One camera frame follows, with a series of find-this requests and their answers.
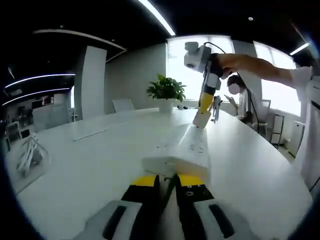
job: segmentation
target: white pot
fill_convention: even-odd
[[[174,107],[173,99],[158,99],[159,112],[163,114],[171,114]]]

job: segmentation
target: conference table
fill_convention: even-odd
[[[192,123],[196,111],[134,110],[37,133],[51,157],[49,171],[17,195],[33,226],[49,240],[77,236],[90,217],[145,174],[141,159],[150,149]],[[312,205],[303,179],[236,117],[221,111],[205,130],[212,195],[241,213],[260,239],[286,239]]]

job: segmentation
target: green leaves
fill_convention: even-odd
[[[186,98],[184,95],[186,85],[182,85],[182,82],[177,82],[170,77],[162,76],[158,74],[158,82],[151,81],[152,86],[146,89],[146,93],[153,99],[177,99],[182,101]]]

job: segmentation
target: floor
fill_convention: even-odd
[[[295,157],[291,155],[285,147],[279,146],[278,151],[289,161],[289,163],[292,164],[294,162]]]

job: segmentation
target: window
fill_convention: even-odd
[[[75,86],[73,86],[70,91],[70,107],[72,109],[75,107]]]
[[[290,56],[275,48],[259,42],[254,42],[254,47],[258,58],[264,59],[278,68],[297,68]],[[261,85],[262,98],[271,100],[270,107],[272,109],[300,116],[301,103],[298,100],[297,92],[294,88],[264,79],[261,80]]]
[[[222,48],[226,53],[234,53],[234,47],[231,38],[228,36],[202,35],[168,39],[166,76],[186,85],[184,89],[187,100],[198,101],[204,78],[202,73],[189,69],[184,65],[184,56],[187,53],[185,50],[186,42],[198,42],[199,46],[205,42],[211,42]],[[210,44],[206,46],[212,49],[212,53],[222,53],[222,51],[215,46]],[[222,100],[228,101],[224,96],[224,94],[230,95],[227,88],[227,79],[221,81],[221,88],[216,94],[219,95]],[[234,95],[233,98],[236,102],[239,102],[238,94]]]

